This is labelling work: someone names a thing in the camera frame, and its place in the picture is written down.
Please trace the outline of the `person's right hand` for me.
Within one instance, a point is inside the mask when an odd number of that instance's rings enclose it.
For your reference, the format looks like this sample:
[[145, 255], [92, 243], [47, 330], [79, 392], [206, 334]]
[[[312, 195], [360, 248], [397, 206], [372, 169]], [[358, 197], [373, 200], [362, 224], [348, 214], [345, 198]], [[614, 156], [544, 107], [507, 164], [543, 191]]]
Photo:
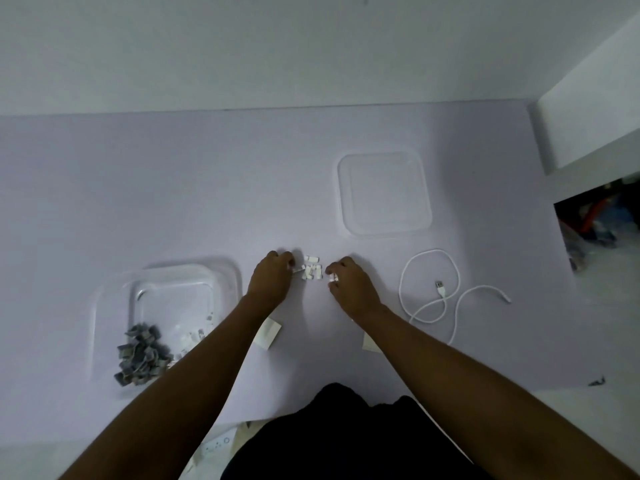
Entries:
[[353, 281], [337, 288], [329, 287], [329, 290], [340, 308], [357, 324], [363, 324], [389, 311], [382, 304], [369, 275], [354, 260]]

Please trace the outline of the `person's left hand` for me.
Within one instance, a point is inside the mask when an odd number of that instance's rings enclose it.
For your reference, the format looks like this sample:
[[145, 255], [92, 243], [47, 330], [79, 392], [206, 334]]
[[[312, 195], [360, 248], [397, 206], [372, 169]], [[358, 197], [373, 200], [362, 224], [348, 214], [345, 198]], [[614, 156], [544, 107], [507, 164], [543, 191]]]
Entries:
[[291, 286], [292, 271], [276, 271], [270, 269], [266, 263], [266, 256], [255, 267], [248, 284], [246, 296], [256, 306], [260, 306], [265, 313], [276, 309]]

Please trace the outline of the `person's right forearm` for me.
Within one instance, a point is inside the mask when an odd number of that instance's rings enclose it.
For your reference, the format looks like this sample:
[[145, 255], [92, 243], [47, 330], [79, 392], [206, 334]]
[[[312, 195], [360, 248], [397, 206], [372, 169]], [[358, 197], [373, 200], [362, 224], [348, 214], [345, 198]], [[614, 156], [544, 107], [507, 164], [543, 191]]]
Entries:
[[640, 480], [522, 387], [386, 306], [352, 318], [444, 432], [494, 480]]

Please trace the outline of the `person's left forearm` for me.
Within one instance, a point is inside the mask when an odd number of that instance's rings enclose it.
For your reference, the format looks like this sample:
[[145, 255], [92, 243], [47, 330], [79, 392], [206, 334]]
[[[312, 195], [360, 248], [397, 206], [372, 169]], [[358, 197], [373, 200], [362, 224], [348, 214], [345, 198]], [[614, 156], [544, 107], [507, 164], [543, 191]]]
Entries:
[[178, 480], [217, 420], [262, 323], [282, 301], [248, 292], [196, 348], [127, 405], [59, 480]]

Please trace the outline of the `pile of white clips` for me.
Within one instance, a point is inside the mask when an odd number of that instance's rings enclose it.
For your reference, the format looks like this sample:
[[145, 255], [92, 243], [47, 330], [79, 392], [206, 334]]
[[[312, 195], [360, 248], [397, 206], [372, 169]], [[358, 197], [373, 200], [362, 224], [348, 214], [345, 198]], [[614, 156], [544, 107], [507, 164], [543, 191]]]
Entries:
[[303, 256], [303, 263], [298, 272], [304, 281], [322, 280], [324, 275], [320, 258], [313, 255]]

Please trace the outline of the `clear plastic lid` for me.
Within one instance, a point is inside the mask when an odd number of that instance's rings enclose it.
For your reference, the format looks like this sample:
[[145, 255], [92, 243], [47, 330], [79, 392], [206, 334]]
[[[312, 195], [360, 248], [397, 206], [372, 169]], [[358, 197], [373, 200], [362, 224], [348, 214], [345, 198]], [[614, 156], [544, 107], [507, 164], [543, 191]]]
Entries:
[[355, 239], [405, 237], [433, 222], [424, 165], [413, 150], [352, 153], [335, 164], [338, 221]]

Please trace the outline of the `heap of white pieces in container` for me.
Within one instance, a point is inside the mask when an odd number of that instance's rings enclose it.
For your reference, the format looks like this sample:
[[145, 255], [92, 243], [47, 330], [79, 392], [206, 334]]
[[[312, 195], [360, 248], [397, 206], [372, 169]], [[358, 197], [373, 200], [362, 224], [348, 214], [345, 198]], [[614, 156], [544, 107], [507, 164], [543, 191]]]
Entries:
[[176, 360], [185, 357], [193, 348], [201, 343], [217, 326], [216, 316], [213, 313], [204, 318], [195, 328], [185, 330], [178, 336], [178, 348], [174, 354]]

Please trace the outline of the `clear plastic container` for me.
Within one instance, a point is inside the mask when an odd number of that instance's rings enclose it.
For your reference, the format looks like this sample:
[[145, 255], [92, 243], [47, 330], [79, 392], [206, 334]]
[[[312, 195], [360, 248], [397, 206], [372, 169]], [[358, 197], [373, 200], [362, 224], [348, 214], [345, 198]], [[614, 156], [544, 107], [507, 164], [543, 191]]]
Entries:
[[116, 395], [132, 396], [147, 384], [121, 387], [114, 379], [120, 362], [117, 346], [125, 343], [130, 327], [155, 324], [174, 355], [181, 332], [195, 328], [210, 313], [218, 325], [240, 297], [239, 270], [222, 257], [167, 261], [108, 278], [89, 304], [88, 379]]

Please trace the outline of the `person's black clothing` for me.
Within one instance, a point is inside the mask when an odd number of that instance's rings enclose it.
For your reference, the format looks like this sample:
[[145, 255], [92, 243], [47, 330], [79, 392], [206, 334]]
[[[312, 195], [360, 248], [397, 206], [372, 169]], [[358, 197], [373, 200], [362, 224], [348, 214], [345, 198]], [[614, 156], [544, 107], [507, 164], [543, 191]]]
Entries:
[[493, 480], [409, 396], [368, 405], [325, 386], [273, 419], [230, 460], [221, 480]]

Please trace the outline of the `pile of grey clips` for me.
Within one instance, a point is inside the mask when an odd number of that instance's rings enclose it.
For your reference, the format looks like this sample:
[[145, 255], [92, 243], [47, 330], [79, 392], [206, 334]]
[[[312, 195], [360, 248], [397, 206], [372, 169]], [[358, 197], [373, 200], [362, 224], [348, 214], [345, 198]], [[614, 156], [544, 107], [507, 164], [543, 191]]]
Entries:
[[124, 334], [125, 343], [117, 346], [119, 371], [114, 379], [121, 387], [142, 386], [159, 378], [175, 363], [169, 346], [155, 324], [140, 322]]

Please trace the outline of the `white power strip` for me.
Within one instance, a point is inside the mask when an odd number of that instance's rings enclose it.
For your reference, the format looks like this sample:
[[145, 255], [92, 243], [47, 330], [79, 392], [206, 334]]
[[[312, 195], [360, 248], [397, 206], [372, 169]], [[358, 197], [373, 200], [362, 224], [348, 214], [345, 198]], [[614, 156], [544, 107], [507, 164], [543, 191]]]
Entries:
[[200, 444], [188, 464], [183, 480], [220, 480], [231, 459], [238, 426], [228, 428]]

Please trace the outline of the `dark clutter under cabinet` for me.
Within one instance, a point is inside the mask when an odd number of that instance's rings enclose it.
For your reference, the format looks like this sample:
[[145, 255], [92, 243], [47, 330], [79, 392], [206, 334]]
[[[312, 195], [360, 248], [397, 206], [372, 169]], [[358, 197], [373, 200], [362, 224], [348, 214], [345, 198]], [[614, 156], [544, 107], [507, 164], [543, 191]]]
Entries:
[[640, 246], [640, 172], [557, 201], [554, 211], [574, 273], [600, 250]]

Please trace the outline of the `white cabinet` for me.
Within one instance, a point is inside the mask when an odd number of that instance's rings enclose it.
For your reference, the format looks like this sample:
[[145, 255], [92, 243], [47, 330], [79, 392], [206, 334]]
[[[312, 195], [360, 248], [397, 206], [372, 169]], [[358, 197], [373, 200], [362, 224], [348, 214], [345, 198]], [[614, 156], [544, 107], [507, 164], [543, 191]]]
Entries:
[[545, 174], [640, 171], [640, 11], [529, 106]]

